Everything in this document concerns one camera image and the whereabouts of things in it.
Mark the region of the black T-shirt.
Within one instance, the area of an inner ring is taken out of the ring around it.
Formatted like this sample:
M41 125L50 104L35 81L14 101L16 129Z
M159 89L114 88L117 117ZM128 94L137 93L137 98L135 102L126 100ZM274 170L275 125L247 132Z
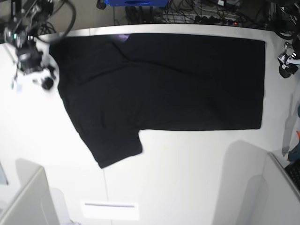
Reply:
M142 130L260 129L261 40L136 33L51 45L58 92L99 167L142 153Z

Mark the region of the orange and teal tool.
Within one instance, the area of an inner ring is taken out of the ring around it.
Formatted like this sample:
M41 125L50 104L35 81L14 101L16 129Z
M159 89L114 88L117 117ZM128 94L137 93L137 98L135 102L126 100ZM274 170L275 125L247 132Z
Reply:
M295 162L300 159L300 142L288 153L287 161Z

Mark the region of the blue box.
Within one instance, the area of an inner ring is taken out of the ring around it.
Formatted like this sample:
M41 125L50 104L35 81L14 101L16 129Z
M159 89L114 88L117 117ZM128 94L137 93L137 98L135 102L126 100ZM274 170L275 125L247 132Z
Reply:
M165 7L169 0L105 0L104 3L111 7Z

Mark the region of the black keyboard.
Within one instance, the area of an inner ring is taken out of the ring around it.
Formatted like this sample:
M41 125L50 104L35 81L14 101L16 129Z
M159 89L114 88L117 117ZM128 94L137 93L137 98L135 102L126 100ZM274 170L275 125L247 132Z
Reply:
M295 162L290 163L286 168L285 171L288 173L289 177L297 187L300 189L300 161L297 160Z

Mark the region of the black power strip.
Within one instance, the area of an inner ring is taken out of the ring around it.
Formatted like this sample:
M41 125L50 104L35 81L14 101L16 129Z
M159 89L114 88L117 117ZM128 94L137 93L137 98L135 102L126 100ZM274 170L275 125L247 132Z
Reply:
M223 25L223 26L238 26L239 23L232 19L213 17L213 16L195 16L194 24L205 25Z

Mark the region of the grey partition panel right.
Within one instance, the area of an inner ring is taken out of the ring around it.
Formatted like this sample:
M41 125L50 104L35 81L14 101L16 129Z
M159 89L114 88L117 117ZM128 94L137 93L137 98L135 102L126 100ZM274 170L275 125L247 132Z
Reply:
M274 154L261 175L249 180L245 193L246 225L298 225L300 193Z

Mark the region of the grey partition panel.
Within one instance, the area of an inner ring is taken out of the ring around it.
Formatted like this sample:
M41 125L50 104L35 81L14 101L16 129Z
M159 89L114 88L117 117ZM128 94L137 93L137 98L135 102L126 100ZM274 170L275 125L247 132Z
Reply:
M22 185L0 214L2 225L58 225L45 170L40 165L21 171Z
M274 154L261 175L249 180L245 193L246 225L298 225L300 193Z

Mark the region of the grey partition panel left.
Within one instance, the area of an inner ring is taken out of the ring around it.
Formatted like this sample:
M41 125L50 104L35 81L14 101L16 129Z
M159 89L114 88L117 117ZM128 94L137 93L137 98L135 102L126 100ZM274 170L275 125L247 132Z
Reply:
M0 214L2 225L58 225L45 170L40 165L21 171L22 185Z

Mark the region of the white table label plate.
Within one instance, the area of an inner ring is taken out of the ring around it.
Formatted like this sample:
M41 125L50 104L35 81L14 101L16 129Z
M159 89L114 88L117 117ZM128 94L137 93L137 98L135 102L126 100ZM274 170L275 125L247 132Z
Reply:
M85 218L138 221L139 205L135 202L81 201Z

